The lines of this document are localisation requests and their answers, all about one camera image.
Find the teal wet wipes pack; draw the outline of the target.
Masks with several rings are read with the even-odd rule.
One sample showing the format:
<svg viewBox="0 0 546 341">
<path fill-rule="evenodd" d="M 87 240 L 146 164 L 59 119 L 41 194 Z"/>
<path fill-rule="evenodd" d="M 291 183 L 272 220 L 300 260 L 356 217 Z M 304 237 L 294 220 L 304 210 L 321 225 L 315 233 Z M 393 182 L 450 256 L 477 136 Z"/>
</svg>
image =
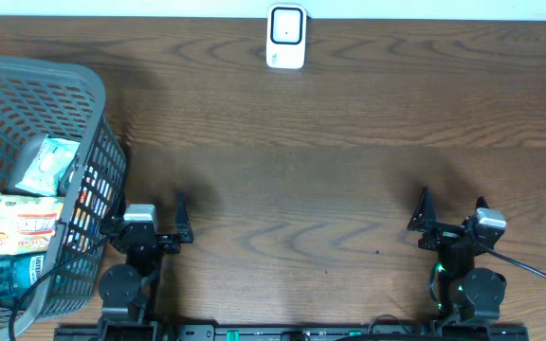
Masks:
<svg viewBox="0 0 546 341">
<path fill-rule="evenodd" d="M 79 147 L 78 141 L 46 135 L 39 148 L 32 148 L 23 158 L 28 164 L 21 167 L 20 179 L 14 186 L 32 194 L 56 196 Z"/>
</svg>

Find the yellow snack bag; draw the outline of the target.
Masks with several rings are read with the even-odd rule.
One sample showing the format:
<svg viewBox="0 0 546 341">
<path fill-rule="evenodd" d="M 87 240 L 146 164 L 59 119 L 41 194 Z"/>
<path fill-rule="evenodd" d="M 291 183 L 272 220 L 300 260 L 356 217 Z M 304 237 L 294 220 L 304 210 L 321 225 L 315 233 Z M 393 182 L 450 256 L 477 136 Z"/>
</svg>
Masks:
<svg viewBox="0 0 546 341">
<path fill-rule="evenodd" d="M 63 207 L 62 197 L 0 192 L 0 256 L 45 252 Z"/>
</svg>

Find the teal mouthwash bottle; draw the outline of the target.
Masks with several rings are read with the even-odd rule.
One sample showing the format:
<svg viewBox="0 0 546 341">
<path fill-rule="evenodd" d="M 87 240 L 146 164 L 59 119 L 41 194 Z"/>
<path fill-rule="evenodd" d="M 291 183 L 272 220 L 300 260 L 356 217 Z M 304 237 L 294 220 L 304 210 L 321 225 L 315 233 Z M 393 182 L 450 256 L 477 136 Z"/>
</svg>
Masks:
<svg viewBox="0 0 546 341">
<path fill-rule="evenodd" d="M 46 253 L 0 255 L 0 307 L 13 309 L 44 271 Z"/>
</svg>

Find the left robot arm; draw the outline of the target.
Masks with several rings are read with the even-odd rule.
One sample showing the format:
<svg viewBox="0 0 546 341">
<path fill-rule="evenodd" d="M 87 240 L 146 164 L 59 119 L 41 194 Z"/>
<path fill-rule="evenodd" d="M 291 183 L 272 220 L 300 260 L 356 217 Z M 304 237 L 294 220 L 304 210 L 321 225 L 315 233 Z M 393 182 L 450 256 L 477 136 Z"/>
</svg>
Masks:
<svg viewBox="0 0 546 341">
<path fill-rule="evenodd" d="M 125 262 L 108 268 L 100 278 L 99 340 L 175 339 L 174 328 L 155 315 L 155 301 L 164 257 L 178 254 L 183 243 L 193 242 L 184 194 L 177 198 L 173 226 L 174 233 L 159 232 L 151 204 L 128 206 L 120 201 L 105 215 L 100 231 L 125 256 Z"/>
</svg>

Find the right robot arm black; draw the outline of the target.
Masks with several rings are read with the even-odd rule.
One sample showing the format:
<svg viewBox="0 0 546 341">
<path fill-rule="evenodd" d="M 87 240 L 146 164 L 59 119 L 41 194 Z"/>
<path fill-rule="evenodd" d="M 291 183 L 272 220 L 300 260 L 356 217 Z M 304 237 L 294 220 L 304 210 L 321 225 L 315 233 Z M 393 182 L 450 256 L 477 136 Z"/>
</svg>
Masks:
<svg viewBox="0 0 546 341">
<path fill-rule="evenodd" d="M 431 323 L 436 333 L 465 325 L 486 326 L 500 318 L 506 278 L 477 267 L 475 258 L 492 249 L 506 227 L 504 216 L 482 196 L 474 213 L 460 224 L 441 223 L 430 189 L 423 188 L 407 230 L 420 232 L 418 247 L 437 254 L 429 277 L 429 294 L 439 309 L 439 317 Z"/>
</svg>

